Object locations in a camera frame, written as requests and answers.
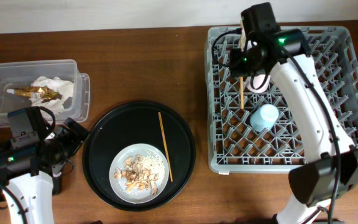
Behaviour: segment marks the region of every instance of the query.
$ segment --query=green indicator light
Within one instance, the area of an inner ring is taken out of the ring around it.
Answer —
[[[279,38],[279,39],[278,39],[278,42],[279,42],[280,44],[284,44],[285,38]]]

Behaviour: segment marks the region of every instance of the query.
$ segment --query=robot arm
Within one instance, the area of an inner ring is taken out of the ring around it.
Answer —
[[[324,104],[330,108],[324,91],[319,84],[313,58],[302,54],[295,56],[294,59],[301,66],[309,81],[316,84],[314,88],[319,93]],[[328,153],[331,156],[335,155],[334,144],[330,141],[331,133],[321,106],[308,90],[305,81],[300,77],[293,62],[288,60],[284,64],[277,63],[270,72],[270,76],[274,84],[283,93],[290,108],[296,126],[302,136],[306,160],[308,162],[318,161],[323,153]],[[353,140],[343,130],[332,110],[329,110],[329,114],[336,128],[336,134],[340,139],[339,149],[341,153],[350,151],[350,146],[354,145]],[[308,207],[300,203],[292,195],[284,210],[278,213],[277,221],[280,224],[303,223],[310,216],[314,216],[307,222],[311,223],[318,215],[318,213],[315,213],[318,210],[317,206],[327,207],[330,202],[331,199],[327,199],[318,202],[315,206]]]
[[[52,118],[49,125],[40,110]],[[52,224],[52,189],[66,161],[89,135],[71,118],[55,127],[54,115],[42,107],[8,113],[11,143],[0,153],[0,189],[6,198],[12,224]]]
[[[288,103],[308,162],[290,171],[293,195],[275,221],[311,223],[320,210],[326,211],[323,207],[357,185],[358,149],[329,105],[302,32],[281,30],[269,3],[252,6],[241,17],[242,35],[247,36],[253,47],[246,51],[231,50],[228,65],[231,76],[254,78],[261,70],[271,76]]]

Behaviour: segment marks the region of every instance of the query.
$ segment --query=white tissue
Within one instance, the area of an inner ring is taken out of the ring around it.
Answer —
[[[31,86],[46,86],[50,90],[58,92],[62,96],[62,104],[64,104],[69,97],[73,97],[74,83],[70,81],[63,81],[58,77],[55,77],[53,79],[47,77],[39,77],[33,83],[31,83]]]
[[[45,103],[43,103],[43,101],[45,101],[44,99],[40,99],[35,95],[32,95],[30,97],[32,103],[31,106],[44,106],[46,109],[50,109],[51,111],[53,111],[54,114],[59,114],[60,112],[62,112],[64,110],[63,104],[69,97],[73,97],[74,83],[70,81],[61,80],[58,77],[55,77],[53,79],[47,77],[39,77],[33,83],[31,83],[31,86],[46,86],[50,90],[61,94],[61,99],[49,100]],[[47,113],[43,113],[42,115],[46,118],[50,117]]]

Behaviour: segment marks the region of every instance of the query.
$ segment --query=wooden table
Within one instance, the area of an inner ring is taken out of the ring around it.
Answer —
[[[358,59],[358,21],[313,22],[349,28]],[[209,27],[92,30],[0,34],[0,63],[72,58],[91,79],[91,107],[83,126],[89,130],[107,111],[132,100],[163,103],[189,124],[196,141],[193,175],[171,202],[148,212],[124,212],[100,200],[81,168],[63,179],[53,197],[56,223],[219,223],[270,218],[286,204],[291,190],[284,174],[217,175],[208,167],[204,43]],[[0,141],[10,137],[0,129]],[[337,201],[335,217],[358,223],[358,186]],[[9,212],[0,211],[0,223]]]

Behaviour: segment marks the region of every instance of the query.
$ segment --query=gold wrapper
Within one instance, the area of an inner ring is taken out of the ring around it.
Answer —
[[[22,87],[15,89],[15,95],[31,97],[34,93],[39,95],[41,99],[51,100],[59,95],[59,93],[50,90],[47,87]]]

